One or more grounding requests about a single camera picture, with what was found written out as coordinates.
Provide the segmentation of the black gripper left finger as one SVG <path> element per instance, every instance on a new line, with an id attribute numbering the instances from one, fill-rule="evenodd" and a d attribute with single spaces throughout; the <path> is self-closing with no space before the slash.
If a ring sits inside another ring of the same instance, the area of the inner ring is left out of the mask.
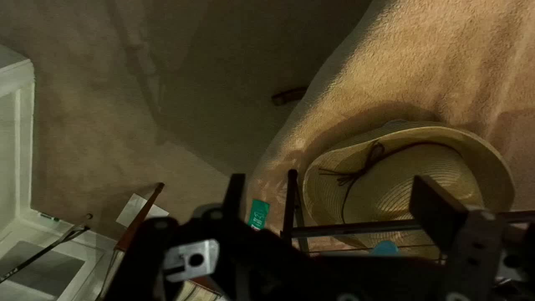
<path id="1" fill-rule="evenodd" d="M 104 301 L 174 301 L 184 283 L 211 277 L 221 246 L 216 240 L 193 240 L 172 218 L 141 225 Z"/>

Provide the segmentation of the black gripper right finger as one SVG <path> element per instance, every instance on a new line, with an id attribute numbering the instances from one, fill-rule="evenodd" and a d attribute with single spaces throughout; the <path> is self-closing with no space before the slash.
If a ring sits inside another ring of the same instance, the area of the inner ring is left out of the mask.
<path id="1" fill-rule="evenodd" d="M 468 210 L 435 180 L 417 176 L 410 213 L 445 255 L 440 301 L 535 301 L 532 211 Z"/>

